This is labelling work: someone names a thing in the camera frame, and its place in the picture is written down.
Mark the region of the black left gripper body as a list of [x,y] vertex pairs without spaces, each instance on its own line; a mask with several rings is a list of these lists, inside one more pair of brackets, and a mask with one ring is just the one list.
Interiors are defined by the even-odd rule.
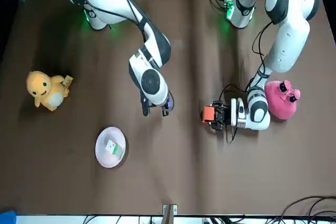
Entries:
[[223,104],[221,110],[222,110],[222,119],[221,119],[222,127],[231,126],[231,106]]

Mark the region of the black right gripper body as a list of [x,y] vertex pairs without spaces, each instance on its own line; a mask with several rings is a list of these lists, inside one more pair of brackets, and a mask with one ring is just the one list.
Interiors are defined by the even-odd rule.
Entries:
[[[141,92],[141,106],[142,106],[142,113],[144,116],[149,116],[150,109],[157,107],[154,103],[152,103],[143,92]],[[171,111],[173,111],[175,106],[174,97],[171,93],[171,91],[168,91],[167,99],[164,104],[161,104],[161,111],[162,116],[168,116]]]

